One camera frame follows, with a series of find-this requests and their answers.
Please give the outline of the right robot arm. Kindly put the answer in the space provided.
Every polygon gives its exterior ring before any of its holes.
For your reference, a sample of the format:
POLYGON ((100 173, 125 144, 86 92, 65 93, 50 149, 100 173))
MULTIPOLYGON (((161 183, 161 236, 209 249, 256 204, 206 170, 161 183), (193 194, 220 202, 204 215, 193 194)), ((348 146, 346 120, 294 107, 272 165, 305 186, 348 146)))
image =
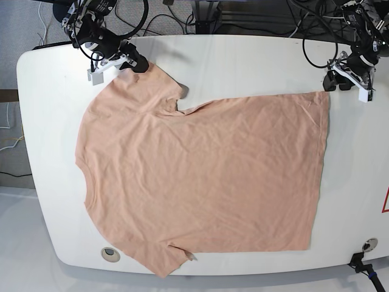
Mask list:
POLYGON ((144 73, 149 68, 148 60, 139 54, 130 38, 143 27, 148 16, 149 3, 143 1, 143 13, 135 28, 117 35, 105 28, 105 16, 116 7, 116 1, 74 1, 62 20, 62 28, 74 48, 81 50, 90 62, 89 76, 102 74, 111 66, 119 70, 131 69, 144 73))

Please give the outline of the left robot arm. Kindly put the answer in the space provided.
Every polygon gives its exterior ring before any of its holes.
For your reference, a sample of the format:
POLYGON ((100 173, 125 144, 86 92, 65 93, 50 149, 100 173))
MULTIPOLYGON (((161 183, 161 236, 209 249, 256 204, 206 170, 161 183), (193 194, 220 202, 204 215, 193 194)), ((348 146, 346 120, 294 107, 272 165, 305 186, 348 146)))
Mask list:
POLYGON ((328 63, 323 80, 327 92, 353 86, 373 92, 374 73, 381 57, 388 57, 388 1, 335 1, 347 26, 354 31, 351 53, 341 52, 328 63))

